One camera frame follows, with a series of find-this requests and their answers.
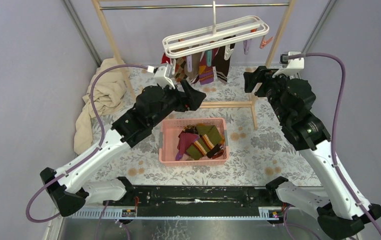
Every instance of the pink basket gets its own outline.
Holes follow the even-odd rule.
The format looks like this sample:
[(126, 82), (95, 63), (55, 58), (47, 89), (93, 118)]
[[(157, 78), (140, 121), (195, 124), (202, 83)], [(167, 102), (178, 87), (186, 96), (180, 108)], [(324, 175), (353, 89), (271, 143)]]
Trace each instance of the pink basket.
[[(221, 135), (224, 136), (226, 149), (223, 156), (210, 159), (207, 156), (200, 160), (176, 161), (176, 154), (179, 152), (179, 134), (188, 125), (207, 124), (215, 125)], [(226, 131), (226, 121), (224, 118), (192, 118), (192, 119), (167, 119), (162, 121), (161, 132), (159, 134), (159, 161), (167, 167), (180, 166), (213, 166), (223, 165), (229, 159), (229, 145)]]

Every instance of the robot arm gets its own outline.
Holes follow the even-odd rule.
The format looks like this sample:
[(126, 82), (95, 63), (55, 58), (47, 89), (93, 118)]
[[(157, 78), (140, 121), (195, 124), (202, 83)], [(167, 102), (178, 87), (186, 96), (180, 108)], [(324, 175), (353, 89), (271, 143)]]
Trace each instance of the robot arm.
[[(289, 52), (288, 56), (295, 54), (300, 52)], [(370, 220), (338, 176), (335, 167), (339, 167), (361, 205), (369, 210), (375, 220), (381, 217), (381, 206), (370, 203), (361, 194), (337, 156), (337, 166), (334, 165), (331, 136), (322, 121), (311, 113), (316, 95), (308, 81), (289, 77), (304, 68), (304, 59), (289, 60), (285, 64), (287, 66), (282, 69), (260, 66), (255, 72), (245, 72), (245, 92), (251, 93), (258, 83), (262, 83), (255, 95), (267, 98), (285, 138), (310, 164), (328, 197), (303, 190), (284, 177), (276, 178), (266, 187), (272, 197), (317, 219), (320, 227), (332, 239), (353, 236)]]
[[(120, 180), (86, 181), (115, 156), (121, 156), (148, 137), (153, 127), (171, 112), (195, 111), (200, 107), (206, 94), (194, 90), (186, 80), (180, 82), (184, 92), (179, 91), (171, 80), (172, 74), (172, 67), (168, 64), (163, 64), (156, 70), (154, 79), (158, 85), (143, 89), (133, 107), (106, 132), (101, 146), (94, 144), (66, 165), (55, 170), (47, 167), (40, 172), (44, 184), (65, 175), (46, 188), (61, 216), (70, 216), (85, 204), (120, 200), (126, 193)], [(85, 158), (89, 159), (71, 169)]]

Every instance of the gray wall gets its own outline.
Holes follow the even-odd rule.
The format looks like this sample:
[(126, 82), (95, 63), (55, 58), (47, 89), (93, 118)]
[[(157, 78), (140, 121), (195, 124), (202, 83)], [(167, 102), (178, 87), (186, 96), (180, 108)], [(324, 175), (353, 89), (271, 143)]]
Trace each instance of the gray wall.
[[(87, 33), (102, 59), (112, 58), (113, 52), (102, 30), (94, 6), (90, 0), (71, 0)], [(103, 2), (103, 6), (139, 5), (188, 5), (212, 4), (212, 0), (130, 0), (123, 2)], [(286, 3), (287, 0), (217, 0), (216, 4), (236, 3)], [(301, 50), (317, 20), (326, 6), (327, 0), (296, 0), (291, 19), (288, 22), (278, 53), (286, 50)], [(267, 39), (275, 36), (281, 22), (284, 6), (217, 8), (217, 23), (226, 22), (248, 15), (259, 16), (270, 26)], [(213, 24), (212, 8), (193, 9), (151, 9), (151, 10), (106, 10), (108, 24), (117, 42), (120, 54), (126, 63), (158, 64), (163, 55), (163, 38), (191, 31)], [(270, 45), (260, 49), (261, 37), (252, 41), (249, 55), (244, 54), (243, 43), (236, 44), (231, 61), (243, 66), (264, 63)], [(275, 55), (273, 62), (279, 62)]]
[[(0, 240), (42, 239), (25, 209), (40, 171), (74, 157), (75, 120), (95, 72), (61, 1), (0, 0)], [(35, 218), (54, 209), (46, 193)]]
[[(309, 52), (334, 54), (345, 63), (337, 152), (358, 188), (381, 205), (381, 1), (338, 1)], [(302, 76), (317, 95), (314, 114), (331, 132), (341, 80), (338, 64), (307, 58)], [(371, 224), (362, 235), (363, 240), (380, 238)]]

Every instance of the beige blanket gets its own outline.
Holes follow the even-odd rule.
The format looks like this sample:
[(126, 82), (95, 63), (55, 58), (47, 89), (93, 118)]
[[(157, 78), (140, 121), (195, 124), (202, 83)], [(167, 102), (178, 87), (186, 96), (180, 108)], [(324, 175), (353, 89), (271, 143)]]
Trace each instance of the beige blanket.
[[(99, 73), (115, 65), (117, 62), (114, 58), (105, 59), (93, 75), (87, 93), (83, 96), (85, 105), (75, 122), (74, 152), (77, 154), (87, 150), (93, 141), (91, 118), (95, 118), (95, 113), (90, 101), (92, 83)], [(127, 90), (124, 80), (129, 76), (127, 68), (118, 68), (105, 73), (98, 80), (93, 90), (93, 101), (100, 116), (112, 114), (122, 106), (122, 97)]]

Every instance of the floral tablecloth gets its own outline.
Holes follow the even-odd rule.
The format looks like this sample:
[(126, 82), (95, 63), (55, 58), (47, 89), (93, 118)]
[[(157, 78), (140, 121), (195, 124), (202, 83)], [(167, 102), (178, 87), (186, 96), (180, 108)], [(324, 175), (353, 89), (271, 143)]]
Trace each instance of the floral tablecloth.
[[(205, 101), (247, 101), (244, 93), (245, 71), (251, 67), (232, 67), (228, 83), (218, 80), (193, 87), (207, 93)], [(135, 92), (154, 85), (153, 74), (142, 69), (130, 69)], [(105, 128), (125, 113), (133, 102), (127, 93), (122, 108), (102, 116)], [(288, 178), (298, 186), (320, 186), (320, 181), (306, 160), (286, 141), (270, 104), (259, 98), (256, 103), (258, 130), (254, 131), (250, 108), (202, 108), (197, 111), (173, 112), (167, 118), (224, 118), (227, 125), (230, 158), (221, 166), (166, 167), (159, 162), (160, 124), (152, 135), (131, 151), (117, 156), (102, 167), (91, 181), (105, 181), (125, 176), (134, 185), (213, 185), (264, 186), (278, 176)], [(101, 129), (92, 120), (93, 142), (101, 137)]]

